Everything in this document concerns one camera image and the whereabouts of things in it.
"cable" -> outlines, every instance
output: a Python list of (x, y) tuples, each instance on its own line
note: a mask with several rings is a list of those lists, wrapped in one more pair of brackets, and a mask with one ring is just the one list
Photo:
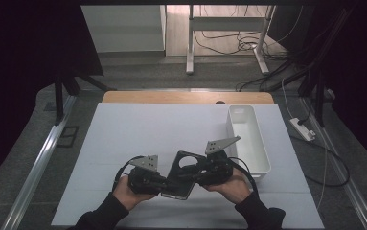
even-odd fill
[[(320, 146), (320, 145), (317, 145), (317, 144), (315, 144), (315, 143), (313, 143), (313, 142), (306, 142), (305, 140), (300, 139), (300, 138), (298, 138), (298, 137), (295, 137), (295, 136), (292, 136), (292, 135), (289, 135), (289, 136), (290, 136), (290, 138), (292, 138), (292, 139), (295, 139), (295, 140), (298, 140), (298, 141), (304, 142), (304, 143), (306, 143), (306, 144), (308, 144), (308, 145), (311, 145), (311, 146), (314, 146), (314, 147), (318, 147), (318, 148), (322, 148), (322, 149), (324, 149), (324, 147), (322, 147), (322, 146)], [(317, 183), (317, 184), (319, 184), (319, 185), (323, 185), (323, 184), (324, 184), (324, 186), (329, 187), (329, 188), (342, 187), (342, 186), (344, 186), (344, 185), (348, 184), (348, 182), (350, 181), (350, 170), (349, 170), (349, 168), (348, 168), (347, 164), (344, 162), (344, 160), (343, 160), (340, 156), (338, 156), (337, 154), (335, 154), (335, 152), (333, 152), (333, 151), (331, 151), (331, 150), (329, 150), (329, 149), (327, 149), (327, 152), (328, 152), (329, 154), (331, 154), (331, 155), (332, 155), (332, 156), (333, 156), (337, 161), (339, 161), (339, 162), (342, 164), (342, 166), (344, 167), (345, 171), (347, 172), (347, 178), (346, 178), (343, 182), (341, 182), (341, 183), (339, 183), (339, 184), (325, 184), (325, 183), (320, 182), (320, 181), (318, 181), (318, 180), (316, 180), (316, 179), (313, 179), (312, 177), (310, 177), (310, 176), (308, 176), (308, 175), (305, 175), (305, 178), (306, 178), (306, 179), (308, 179), (308, 180), (310, 180), (310, 181), (312, 181), (312, 182), (314, 182), (314, 183)]]
[[(310, 69), (308, 69), (308, 85), (310, 84)], [(309, 112), (308, 112), (308, 116), (305, 119), (301, 119), (297, 122), (297, 125), (301, 126), (305, 121), (307, 121), (309, 119), (310, 116), (310, 112), (311, 112), (311, 106), (309, 106)]]
[(320, 196), (320, 200), (318, 201), (317, 204), (317, 210), (320, 209), (320, 205), (321, 205), (321, 201), (323, 201), (323, 197), (324, 197), (324, 190), (326, 189), (326, 177), (327, 177), (327, 142), (324, 140), (324, 175), (323, 175), (323, 188), (321, 190), (321, 196)]
[(269, 73), (269, 75), (261, 82), (260, 87), (259, 87), (259, 91), (264, 92), (264, 90), (262, 90), (262, 85), (264, 83), (266, 83), (269, 79), (271, 79), (273, 76), (275, 76), (275, 75), (283, 72), (284, 70), (286, 70), (288, 68), (288, 66), (290, 66), (292, 63), (293, 63), (293, 60), (288, 59), (287, 61), (282, 63), (276, 70)]
[(256, 7), (257, 12), (258, 12), (258, 14), (260, 15), (260, 17), (262, 17), (262, 14), (261, 14), (261, 12), (260, 12), (260, 11), (259, 11), (259, 9), (258, 9), (258, 5), (256, 5), (255, 7)]
[(114, 178), (114, 184), (112, 185), (112, 190), (111, 192), (113, 192), (115, 190), (115, 188), (117, 187), (117, 184), (118, 184), (118, 181), (120, 180), (120, 177), (121, 177), (121, 174), (124, 173), (124, 170), (126, 169), (126, 167), (129, 165), (129, 162), (131, 160), (135, 160), (135, 159), (139, 159), (139, 158), (142, 158), (144, 156), (135, 156), (135, 157), (132, 157), (130, 160), (128, 160), (117, 172), (117, 174), (115, 175), (115, 178)]
[(291, 118), (291, 119), (293, 119), (293, 116), (291, 115), (290, 110), (288, 109), (288, 105), (287, 105), (287, 98), (286, 98), (286, 92), (285, 92), (284, 80), (285, 80), (285, 78), (282, 78), (282, 90), (284, 91), (285, 104), (286, 104), (286, 108), (287, 108), (288, 115), (290, 116), (290, 118)]
[(297, 23), (298, 23), (298, 22), (299, 22), (299, 20), (300, 20), (300, 16), (302, 15), (303, 7), (304, 7), (304, 6), (302, 6), (302, 7), (300, 8), (299, 15), (297, 16), (296, 22), (294, 23), (293, 28), (291, 28), (290, 32), (289, 32), (289, 33), (287, 33), (287, 35), (285, 35), (285, 36), (284, 36), (284, 37), (282, 37), (281, 39), (279, 39), (279, 40), (277, 40), (277, 41), (275, 41), (275, 42), (273, 42), (273, 43), (271, 43), (271, 44), (269, 44), (269, 45), (267, 45), (267, 46), (271, 46), (271, 45), (273, 45), (273, 44), (275, 44), (275, 43), (278, 43), (279, 41), (284, 40), (285, 38), (287, 38), (287, 37), (288, 37), (288, 36), (293, 32), (294, 28), (296, 28), (296, 25), (297, 25)]
[[(297, 60), (297, 59), (300, 59), (300, 58), (309, 58), (309, 57), (313, 56), (315, 54), (315, 49), (313, 49), (313, 48), (319, 43), (322, 36), (326, 34), (326, 32), (329, 30), (329, 28), (332, 27), (332, 25), (335, 21), (336, 21), (336, 15), (334, 15), (332, 17), (332, 19), (329, 21), (329, 24), (327, 25), (327, 27), (324, 28), (324, 30), (319, 35), (317, 35), (314, 38), (314, 40), (308, 46), (306, 46), (305, 48), (303, 48), (302, 50), (297, 51), (297, 52), (287, 52), (287, 58)], [(284, 56), (272, 56), (269, 53), (269, 47), (268, 46), (263, 47), (262, 51), (264, 53), (264, 57), (268, 58), (268, 59), (271, 59), (271, 58), (283, 59), (283, 58), (285, 58)]]
[(228, 160), (228, 163), (230, 165), (232, 165), (234, 168), (236, 168), (237, 170), (239, 170), (241, 173), (243, 173), (248, 178), (249, 182), (251, 183), (253, 192), (255, 193), (255, 195), (257, 197), (259, 197), (259, 192), (258, 192), (257, 184), (256, 184), (254, 178), (252, 177), (251, 173), (247, 172), (243, 167), (241, 167), (239, 164), (235, 163), (231, 159)]
[(252, 81), (248, 81), (248, 82), (240, 82), (238, 83), (236, 86), (235, 86), (235, 91), (236, 92), (241, 92), (242, 89), (246, 86), (246, 85), (249, 85), (249, 84), (254, 84), (255, 82), (258, 82), (260, 80), (264, 80), (266, 77), (262, 77), (262, 78), (259, 78), (259, 79), (255, 79), (255, 80), (252, 80)]
[[(247, 14), (248, 7), (249, 7), (249, 6), (246, 6), (244, 16), (246, 16), (246, 14)], [(207, 12), (207, 10), (206, 10), (205, 6), (204, 6), (203, 8), (204, 8), (204, 10), (205, 10), (205, 12), (206, 12), (206, 15), (208, 16), (208, 12)], [(238, 11), (237, 11), (237, 10), (239, 11), (239, 6), (236, 6), (236, 7), (235, 7), (235, 11), (231, 14), (231, 16), (233, 16), (235, 13), (238, 13)], [(241, 34), (241, 32), (238, 32), (237, 34), (230, 34), (230, 35), (228, 34), (228, 35), (220, 35), (220, 36), (206, 36), (206, 35), (204, 34), (204, 32), (203, 32), (203, 31), (201, 31), (201, 33), (202, 33), (202, 35), (203, 35), (205, 38), (210, 38), (210, 39), (214, 39), (214, 38), (222, 38), (222, 37), (229, 37), (229, 36), (234, 36), (234, 35), (237, 37), (237, 41), (239, 42), (237, 51), (229, 52), (229, 53), (224, 53), (224, 52), (218, 51), (218, 50), (216, 50), (216, 49), (213, 49), (213, 48), (211, 48), (211, 47), (208, 47), (208, 46), (205, 46), (205, 45), (200, 44), (200, 43), (198, 42), (198, 40), (197, 40), (196, 33), (194, 32), (194, 34), (195, 34), (195, 42), (196, 42), (200, 47), (205, 48), (205, 49), (208, 49), (208, 50), (211, 50), (211, 51), (214, 51), (214, 52), (216, 52), (216, 53), (218, 53), (218, 54), (221, 54), (221, 55), (234, 55), (234, 54), (236, 54), (236, 53), (238, 53), (238, 52), (240, 52), (240, 51), (249, 51), (249, 50), (253, 50), (253, 49), (255, 49), (255, 48), (256, 48), (256, 46), (254, 46), (254, 45), (255, 45), (255, 44), (257, 44), (257, 42), (255, 42), (255, 41), (245, 42), (245, 41), (243, 41), (243, 40), (244, 40), (244, 39), (246, 39), (246, 38), (258, 39), (257, 37), (253, 37), (253, 36), (246, 36), (246, 37), (243, 37), (243, 38), (239, 39), (239, 36), (240, 36), (240, 35), (252, 35), (252, 34), (256, 34), (256, 33), (254, 33), (254, 32), (250, 32), (250, 33), (243, 33), (243, 34)]]
[(248, 166), (246, 165), (246, 163), (245, 163), (242, 159), (239, 159), (238, 157), (235, 157), (235, 156), (230, 156), (230, 157), (228, 157), (228, 159), (236, 159), (236, 160), (241, 161), (241, 162), (243, 163), (243, 165), (246, 167), (246, 170), (247, 170), (249, 173), (251, 173), (251, 171), (249, 171)]

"person's right hand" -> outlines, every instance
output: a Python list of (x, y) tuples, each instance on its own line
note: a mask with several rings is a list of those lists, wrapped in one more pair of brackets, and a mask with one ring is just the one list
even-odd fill
[(221, 193), (226, 199), (235, 204), (243, 202), (252, 193), (243, 178), (242, 172), (237, 169), (233, 170), (233, 175), (224, 184), (204, 185), (203, 187), (209, 192)]
[(149, 200), (154, 198), (157, 195), (148, 195), (148, 194), (135, 194), (128, 187), (128, 176), (122, 176), (118, 181), (118, 185), (112, 194), (126, 207), (129, 211), (131, 211), (137, 204), (142, 201)]

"power strip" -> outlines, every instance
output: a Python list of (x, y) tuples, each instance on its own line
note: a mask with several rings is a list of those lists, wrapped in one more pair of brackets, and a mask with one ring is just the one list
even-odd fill
[(300, 133), (300, 135), (302, 135), (302, 137), (306, 140), (306, 141), (312, 141), (315, 139), (315, 133), (313, 130), (308, 130), (305, 125), (301, 124), (297, 124), (299, 122), (298, 118), (293, 118), (289, 120), (291, 122), (291, 124), (293, 125), (294, 128), (296, 128), (296, 130)]

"person's left hand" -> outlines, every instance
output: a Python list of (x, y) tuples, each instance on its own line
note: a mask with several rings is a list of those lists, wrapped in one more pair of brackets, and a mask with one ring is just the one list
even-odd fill
[(129, 211), (137, 204), (144, 200), (149, 200), (157, 195), (135, 194), (128, 187), (128, 176), (122, 176), (118, 181), (118, 185), (112, 194), (126, 207)]

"gray carpet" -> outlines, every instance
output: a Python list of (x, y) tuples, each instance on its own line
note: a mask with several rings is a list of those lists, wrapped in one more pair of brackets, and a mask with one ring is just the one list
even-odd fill
[[(243, 57), (198, 58), (195, 64), (195, 74), (189, 77), (184, 72), (184, 58), (101, 56), (101, 61), (105, 77), (95, 77), (95, 79), (120, 90), (209, 88), (234, 91), (237, 83), (251, 81), (262, 76), (259, 69), (255, 67), (255, 61), (252, 58)], [(268, 65), (276, 67), (280, 65), (280, 62), (270, 61)], [(290, 68), (281, 76), (286, 76), (293, 71)], [(281, 76), (273, 78), (268, 84), (280, 82)], [(19, 229), (60, 229), (51, 227), (50, 223), (77, 160), (97, 103), (103, 98), (103, 91), (98, 90), (95, 86), (83, 80), (78, 80), (78, 83), (83, 90), (78, 96), (66, 125), (67, 134), (77, 131), (76, 138), (62, 137), (59, 140), (60, 147), (53, 152)], [(294, 117), (304, 118), (307, 112), (295, 91), (299, 83), (300, 81), (297, 81), (286, 87), (287, 103)], [(258, 91), (258, 87), (259, 85), (250, 85), (245, 90)], [(272, 95), (275, 103), (280, 106), (289, 135), (300, 138), (287, 122), (290, 117), (282, 90)], [(31, 120), (0, 168), (0, 227), (52, 128), (56, 115), (55, 111), (51, 109), (54, 99), (52, 86), (39, 92)], [(325, 103), (324, 107), (326, 130), (367, 200), (367, 152), (338, 120), (331, 109), (331, 103)], [(305, 125), (313, 128), (310, 122), (306, 122)], [(291, 138), (291, 140), (304, 173), (321, 180), (324, 169), (324, 150), (296, 138)], [(324, 146), (319, 137), (314, 143)], [(339, 183), (330, 163), (327, 182)], [(314, 201), (318, 204), (322, 186), (309, 180), (308, 184)], [(343, 188), (325, 189), (319, 213), (326, 229), (363, 229), (356, 210)]]

